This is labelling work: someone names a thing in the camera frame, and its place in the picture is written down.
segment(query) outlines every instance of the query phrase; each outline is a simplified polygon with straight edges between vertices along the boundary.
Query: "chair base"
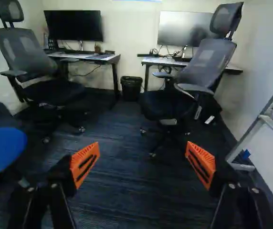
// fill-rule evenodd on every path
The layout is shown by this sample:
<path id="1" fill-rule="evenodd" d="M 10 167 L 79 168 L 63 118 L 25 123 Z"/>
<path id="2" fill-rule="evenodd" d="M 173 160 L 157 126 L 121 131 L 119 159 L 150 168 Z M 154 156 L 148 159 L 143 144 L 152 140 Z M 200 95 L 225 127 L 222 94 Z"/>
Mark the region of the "chair base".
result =
<path id="1" fill-rule="evenodd" d="M 43 131 L 42 142 L 47 144 L 51 141 L 53 132 L 63 123 L 70 126 L 69 132 L 79 135 L 85 132 L 82 123 L 90 114 L 89 109 L 85 107 L 56 107 L 56 106 L 38 106 L 31 104 L 28 111 L 18 117 L 25 121 L 31 121 L 34 129 Z"/>
<path id="2" fill-rule="evenodd" d="M 177 137 L 180 135 L 184 135 L 184 136 L 189 136 L 190 132 L 188 131 L 183 131 L 183 130 L 179 130 L 176 129 L 176 131 L 174 131 L 174 128 L 176 128 L 178 126 L 172 126 L 170 127 L 166 127 L 166 126 L 161 126 L 160 129 L 144 129 L 144 128 L 140 128 L 140 133 L 142 136 L 145 136 L 147 133 L 154 133 L 154 134 L 160 134 L 161 138 L 158 140 L 158 142 L 156 143 L 156 145 L 149 151 L 149 156 L 151 158 L 155 158 L 157 156 L 156 151 L 163 146 L 163 144 L 165 143 L 165 141 L 167 140 L 171 140 L 174 145 L 183 153 L 185 153 L 185 148 L 181 146 L 181 143 L 177 140 Z"/>

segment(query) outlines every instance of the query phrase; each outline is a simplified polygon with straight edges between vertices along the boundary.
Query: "monitor screen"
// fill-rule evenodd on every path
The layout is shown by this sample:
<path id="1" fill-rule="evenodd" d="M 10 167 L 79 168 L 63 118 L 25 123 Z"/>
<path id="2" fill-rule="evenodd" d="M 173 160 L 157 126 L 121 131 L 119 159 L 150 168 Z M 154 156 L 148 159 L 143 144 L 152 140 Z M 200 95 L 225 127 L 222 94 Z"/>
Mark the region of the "monitor screen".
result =
<path id="1" fill-rule="evenodd" d="M 219 38 L 210 31 L 212 16 L 212 13 L 162 11 L 157 43 L 198 47 L 205 38 Z"/>
<path id="2" fill-rule="evenodd" d="M 46 10 L 44 14 L 51 39 L 103 41 L 102 17 L 98 10 Z"/>

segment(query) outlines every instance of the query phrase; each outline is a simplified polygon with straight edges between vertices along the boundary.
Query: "black trash can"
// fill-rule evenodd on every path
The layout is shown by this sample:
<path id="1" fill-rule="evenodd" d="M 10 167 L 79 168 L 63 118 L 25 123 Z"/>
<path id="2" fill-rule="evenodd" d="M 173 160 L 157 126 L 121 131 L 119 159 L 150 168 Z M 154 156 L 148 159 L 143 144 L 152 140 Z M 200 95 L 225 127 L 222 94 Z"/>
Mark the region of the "black trash can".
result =
<path id="1" fill-rule="evenodd" d="M 135 76 L 123 76 L 121 84 L 125 101 L 136 102 L 139 99 L 143 79 Z"/>

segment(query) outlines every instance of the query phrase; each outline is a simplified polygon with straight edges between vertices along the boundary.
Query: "standing desk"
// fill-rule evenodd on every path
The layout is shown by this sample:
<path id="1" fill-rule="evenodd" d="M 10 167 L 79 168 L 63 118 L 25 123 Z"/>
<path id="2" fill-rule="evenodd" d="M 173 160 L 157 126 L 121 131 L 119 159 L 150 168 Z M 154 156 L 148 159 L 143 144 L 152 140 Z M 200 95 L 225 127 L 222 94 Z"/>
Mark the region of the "standing desk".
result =
<path id="1" fill-rule="evenodd" d="M 142 60 L 142 65 L 146 65 L 145 71 L 145 85 L 144 91 L 148 90 L 148 80 L 149 80 L 149 69 L 151 66 L 168 66 L 168 67 L 178 67 L 185 68 L 188 66 L 188 62 L 177 62 L 172 58 L 163 58 L 163 57 L 148 57 Z M 228 67 L 225 70 L 225 73 L 232 75 L 239 75 L 243 73 L 243 70 L 229 63 Z"/>
<path id="2" fill-rule="evenodd" d="M 55 59 L 74 58 L 80 61 L 93 62 L 100 65 L 106 65 L 106 64 L 112 65 L 113 88 L 114 88 L 114 95 L 115 95 L 115 101 L 111 104 L 111 107 L 110 107 L 112 108 L 120 98 L 120 92 L 118 89 L 117 64 L 120 60 L 121 55 L 115 54 L 100 60 L 91 58 L 91 56 L 93 55 L 94 53 L 93 54 L 66 54 L 63 52 L 54 52 L 54 53 L 48 54 L 49 57 L 52 57 Z M 62 75 L 64 75 L 64 77 L 68 79 L 69 78 L 68 62 L 61 62 L 61 71 L 62 71 Z"/>

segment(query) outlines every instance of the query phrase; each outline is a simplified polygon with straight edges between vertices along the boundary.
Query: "mesh office chair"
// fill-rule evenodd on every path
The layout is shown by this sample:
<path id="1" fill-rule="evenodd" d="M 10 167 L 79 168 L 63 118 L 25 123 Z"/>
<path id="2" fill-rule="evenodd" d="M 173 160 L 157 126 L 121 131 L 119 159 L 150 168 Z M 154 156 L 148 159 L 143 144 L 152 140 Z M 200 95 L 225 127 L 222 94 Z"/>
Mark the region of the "mesh office chair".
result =
<path id="1" fill-rule="evenodd" d="M 209 123 L 220 113 L 221 107 L 213 96 L 237 46 L 231 39 L 241 20 L 242 6 L 243 2 L 239 2 L 223 4 L 216 9 L 210 29 L 224 37 L 230 34 L 229 37 L 204 39 L 191 62 L 176 77 L 168 73 L 153 73 L 155 77 L 165 79 L 167 84 L 164 90 L 143 93 L 141 99 L 144 116 L 158 121 L 161 127 L 161 130 L 140 130 L 141 134 L 162 134 L 161 140 L 150 151 L 152 157 L 167 138 L 176 146 L 180 145 L 175 133 L 184 133 L 189 119 Z"/>
<path id="2" fill-rule="evenodd" d="M 78 126 L 76 117 L 77 115 L 81 117 L 80 114 L 84 114 L 87 108 L 74 109 L 68 113 L 66 111 L 72 109 L 72 104 L 83 97 L 85 88 L 81 84 L 61 77 L 40 81 L 23 88 L 22 83 L 55 74 L 58 66 L 45 54 L 32 30 L 14 27 L 14 22 L 24 20 L 21 5 L 17 0 L 0 0 L 0 18 L 5 27 L 0 29 L 0 50 L 10 69 L 0 74 L 8 77 L 22 103 L 26 102 L 32 107 L 45 111 L 46 109 L 42 108 L 48 107 L 49 115 L 46 116 L 53 121 L 54 127 L 64 119 L 83 132 L 84 128 Z M 77 60 L 67 58 L 62 61 Z M 43 113 L 40 111 L 37 116 L 43 116 Z"/>

